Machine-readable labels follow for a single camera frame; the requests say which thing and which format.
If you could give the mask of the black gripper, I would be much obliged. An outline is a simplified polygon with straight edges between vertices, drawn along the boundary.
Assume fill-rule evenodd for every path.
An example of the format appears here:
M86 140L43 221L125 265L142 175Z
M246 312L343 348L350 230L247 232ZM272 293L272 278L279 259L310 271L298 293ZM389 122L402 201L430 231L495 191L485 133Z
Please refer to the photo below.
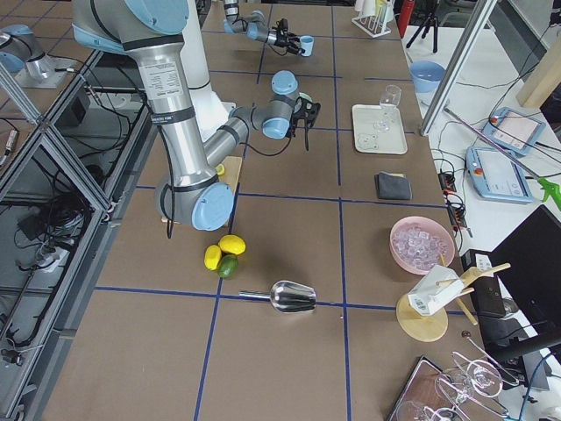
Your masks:
M306 130L315 125L321 110L321 104L307 98L298 98L294 109L294 127L301 125Z
M291 33L288 29L288 21L285 18L281 18L276 22L276 26L273 28L275 31L275 46L283 47L286 53L291 53L298 56L304 56L306 50L301 47L296 47L295 43L300 43L300 37Z

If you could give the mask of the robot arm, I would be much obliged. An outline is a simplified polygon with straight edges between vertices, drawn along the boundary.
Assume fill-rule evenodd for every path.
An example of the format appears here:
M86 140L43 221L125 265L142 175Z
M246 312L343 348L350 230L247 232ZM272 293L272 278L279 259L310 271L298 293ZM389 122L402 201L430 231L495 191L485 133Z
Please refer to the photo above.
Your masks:
M286 18L281 18L274 26L269 27L262 11L256 10L248 16L242 16L238 0L224 1L223 23L227 33L244 34L248 39L270 47L283 48L284 51L280 55L310 57L312 54L313 39L291 32Z
M151 120L167 153L169 175L155 202L170 224L215 231L225 225L234 193L220 182L217 166L252 130L271 139L290 139L299 121L312 127L321 109L303 96L288 70L272 79L273 97L264 108L237 107L208 138L202 139L181 61L184 30L198 22L185 1L75 1L74 34L82 45L127 55L138 66Z

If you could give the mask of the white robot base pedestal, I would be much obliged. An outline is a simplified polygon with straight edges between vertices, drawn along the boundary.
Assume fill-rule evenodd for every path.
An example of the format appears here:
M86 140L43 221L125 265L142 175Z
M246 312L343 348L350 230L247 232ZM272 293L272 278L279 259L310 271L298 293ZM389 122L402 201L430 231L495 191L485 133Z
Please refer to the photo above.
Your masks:
M226 106L231 103L223 104L212 88L195 1L181 1L181 4L188 6L188 21L182 31L184 46L181 49L181 64L195 108L196 122L205 142L219 126L227 122L229 110Z

